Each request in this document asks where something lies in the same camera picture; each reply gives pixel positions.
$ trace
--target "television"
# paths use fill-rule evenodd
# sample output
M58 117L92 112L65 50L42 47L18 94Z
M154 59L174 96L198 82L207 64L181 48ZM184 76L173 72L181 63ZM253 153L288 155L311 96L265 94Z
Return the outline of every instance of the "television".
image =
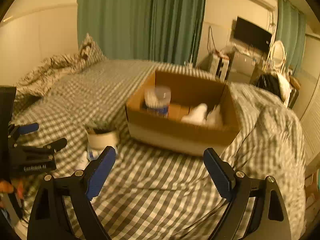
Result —
M242 41L251 47L257 48L262 52L269 52L272 34L259 26L246 21L240 17L237 18L234 38Z

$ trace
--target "blue gripper pad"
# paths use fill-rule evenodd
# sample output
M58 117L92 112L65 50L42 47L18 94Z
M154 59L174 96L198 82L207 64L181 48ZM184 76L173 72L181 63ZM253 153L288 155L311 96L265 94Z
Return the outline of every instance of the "blue gripper pad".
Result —
M20 126L18 128L18 131L22 135L22 134L27 134L27 133L37 131L38 129L39 129L39 124L35 122L35 123Z
M95 167L91 177L88 181L88 188L86 192L87 198L91 201L93 197L99 195L100 190L102 189L103 184L105 183L113 164L116 161L116 151L113 147L106 147L103 152L100 154L98 159L91 161L90 164L93 164Z
M230 202L232 189L236 184L232 167L229 163L223 162L212 148L204 151L203 161L220 196Z

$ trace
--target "teal curtain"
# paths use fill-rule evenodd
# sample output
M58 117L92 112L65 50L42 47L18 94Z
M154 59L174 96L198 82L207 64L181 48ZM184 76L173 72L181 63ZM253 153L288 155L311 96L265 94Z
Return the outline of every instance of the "teal curtain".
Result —
M205 0L152 0L149 58L195 65L204 6Z
M78 44L89 33L109 59L148 59L151 0L77 0Z
M278 0L279 16L276 41L281 40L287 52L286 69L299 70L306 33L306 17L287 0Z
M77 0L78 43L89 33L110 59L195 65L205 0Z

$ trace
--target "white wall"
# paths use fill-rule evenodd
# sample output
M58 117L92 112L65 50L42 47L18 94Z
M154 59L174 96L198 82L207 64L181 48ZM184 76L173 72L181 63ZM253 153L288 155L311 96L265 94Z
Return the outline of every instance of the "white wall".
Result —
M221 50L231 45L232 25L238 16L268 30L268 10L250 0L206 0L197 65L208 55L207 38L209 25L212 27L216 49ZM277 9L274 11L274 22L275 24L278 22Z
M308 24L306 26L306 33L313 33L311 27Z
M45 57L78 51L76 0L15 0L4 20L0 85L13 85Z
M320 37L306 35L306 44L300 71L296 71L294 76L300 81L301 88L293 111L302 120L311 98L313 97L320 77Z

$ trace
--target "gingham bedsheet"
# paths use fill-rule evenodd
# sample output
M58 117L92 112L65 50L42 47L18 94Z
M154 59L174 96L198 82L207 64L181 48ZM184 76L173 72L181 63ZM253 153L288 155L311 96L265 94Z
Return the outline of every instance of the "gingham bedsheet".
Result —
M162 69L214 79L206 72L150 61L105 60L82 73L57 81L44 98L15 116L15 124L38 122L38 132L22 143L42 146L61 137L68 145L56 154L54 177L71 175L86 150L84 125L113 121L120 130L115 165L100 195L92 201L112 239L207 239L220 220L225 201L219 196L202 158L156 148L130 137L124 104L150 72ZM303 227L305 160L298 118L267 91L231 84L242 130L221 155L249 177L276 178L289 216L292 239ZM42 176L25 180L28 220ZM65 199L75 235L83 238L70 200ZM237 236L244 234L249 200Z

